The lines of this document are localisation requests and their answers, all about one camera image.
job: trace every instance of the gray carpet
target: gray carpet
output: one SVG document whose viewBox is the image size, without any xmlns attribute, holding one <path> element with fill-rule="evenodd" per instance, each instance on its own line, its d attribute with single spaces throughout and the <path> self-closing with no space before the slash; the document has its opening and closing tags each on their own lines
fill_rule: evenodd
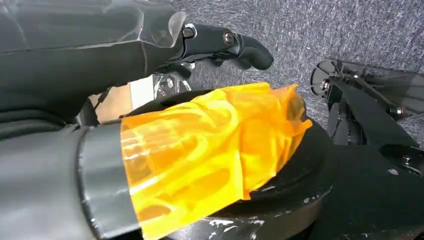
<svg viewBox="0 0 424 240">
<path fill-rule="evenodd" d="M 253 36 L 274 55 L 267 71 L 199 65 L 202 88 L 266 81 L 299 84 L 308 115 L 326 124 L 324 102 L 312 95 L 308 77 L 325 58 L 424 74 L 424 0 L 168 0 L 188 21 L 218 25 Z M 424 117 L 401 125 L 424 143 Z"/>
</svg>

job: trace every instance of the yellow plastic wrap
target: yellow plastic wrap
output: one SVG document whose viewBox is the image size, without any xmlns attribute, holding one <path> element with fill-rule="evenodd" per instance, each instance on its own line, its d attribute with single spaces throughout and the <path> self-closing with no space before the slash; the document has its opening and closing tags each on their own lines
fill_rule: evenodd
<svg viewBox="0 0 424 240">
<path fill-rule="evenodd" d="M 146 240 L 206 217 L 274 177 L 312 123 L 297 85 L 231 86 L 122 120 L 132 204 Z"/>
</svg>

